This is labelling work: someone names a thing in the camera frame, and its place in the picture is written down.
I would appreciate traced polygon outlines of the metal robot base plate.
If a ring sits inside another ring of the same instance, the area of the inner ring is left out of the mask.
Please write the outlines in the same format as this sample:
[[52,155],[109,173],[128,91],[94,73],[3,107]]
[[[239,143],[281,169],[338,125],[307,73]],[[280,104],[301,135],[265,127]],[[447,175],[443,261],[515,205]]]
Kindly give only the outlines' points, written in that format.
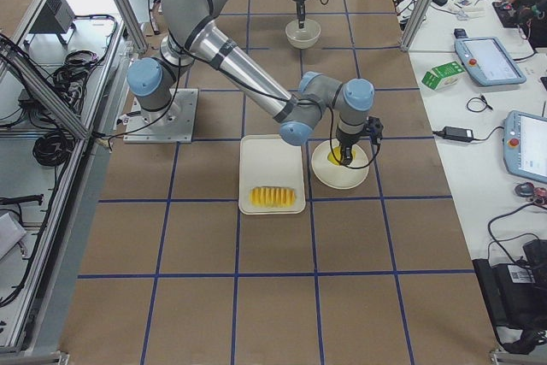
[[168,109],[150,112],[142,109],[135,97],[132,111],[137,115],[130,116],[126,122],[123,139],[129,144],[189,144],[192,141],[198,101],[198,89],[170,90],[174,102]]

